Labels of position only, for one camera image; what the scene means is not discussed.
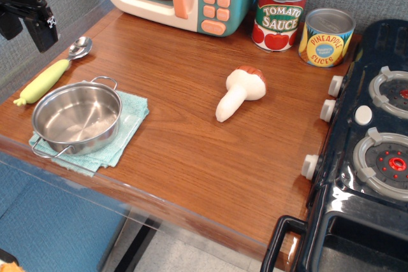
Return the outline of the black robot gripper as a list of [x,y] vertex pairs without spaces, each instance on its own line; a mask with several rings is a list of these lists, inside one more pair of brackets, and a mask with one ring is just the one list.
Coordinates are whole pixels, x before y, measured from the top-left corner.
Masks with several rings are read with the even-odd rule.
[[[46,6],[45,0],[1,0],[1,6],[34,10]],[[44,53],[58,42],[58,33],[54,14],[49,7],[43,7],[40,11],[31,13],[24,19],[24,24],[34,41],[38,51]],[[19,18],[6,11],[1,12],[0,31],[1,36],[11,40],[23,30]]]

